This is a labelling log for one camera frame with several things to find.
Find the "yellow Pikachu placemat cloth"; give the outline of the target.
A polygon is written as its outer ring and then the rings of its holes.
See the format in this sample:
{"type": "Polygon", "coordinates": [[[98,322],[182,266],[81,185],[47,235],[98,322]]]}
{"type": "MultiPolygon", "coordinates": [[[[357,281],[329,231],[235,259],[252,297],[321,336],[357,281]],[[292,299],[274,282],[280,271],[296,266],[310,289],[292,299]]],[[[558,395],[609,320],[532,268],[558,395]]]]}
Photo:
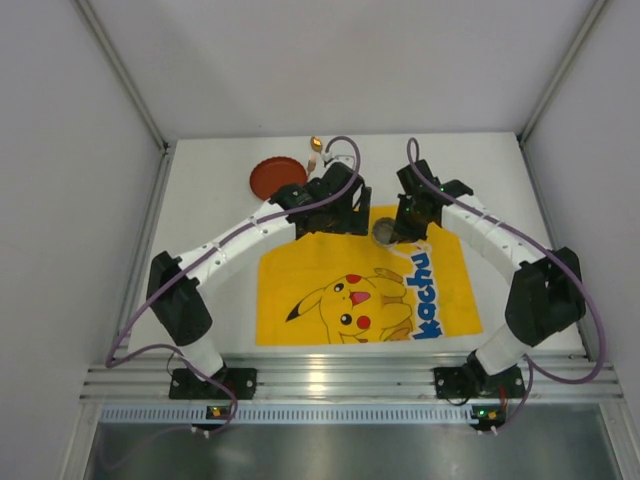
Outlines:
{"type": "Polygon", "coordinates": [[[259,346],[365,345],[480,334],[482,322],[459,239],[389,248],[372,236],[308,234],[263,255],[259,346]]]}

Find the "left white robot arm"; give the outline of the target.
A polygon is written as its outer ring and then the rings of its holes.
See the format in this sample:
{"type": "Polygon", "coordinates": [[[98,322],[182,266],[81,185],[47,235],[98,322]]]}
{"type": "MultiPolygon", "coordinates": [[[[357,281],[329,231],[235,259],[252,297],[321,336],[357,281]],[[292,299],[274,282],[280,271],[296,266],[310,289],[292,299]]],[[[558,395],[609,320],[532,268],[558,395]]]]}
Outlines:
{"type": "Polygon", "coordinates": [[[225,368],[205,294],[262,255],[312,233],[366,235],[372,189],[337,163],[304,185],[281,187],[235,228],[186,253],[151,261],[146,307],[202,379],[225,368]]]}

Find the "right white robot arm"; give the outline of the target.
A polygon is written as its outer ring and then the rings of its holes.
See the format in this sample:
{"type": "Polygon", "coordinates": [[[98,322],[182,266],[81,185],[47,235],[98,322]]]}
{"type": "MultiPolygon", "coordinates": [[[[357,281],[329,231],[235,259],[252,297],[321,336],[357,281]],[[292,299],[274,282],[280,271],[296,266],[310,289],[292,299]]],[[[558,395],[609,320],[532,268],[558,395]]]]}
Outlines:
{"type": "Polygon", "coordinates": [[[398,196],[394,242],[424,240],[427,229],[438,226],[463,240],[509,285],[504,325],[463,365],[474,392],[493,387],[522,356],[584,317],[585,300],[575,284],[580,263],[571,249],[527,246],[469,186],[440,183],[424,160],[398,170],[397,177],[404,192],[398,196]]]}

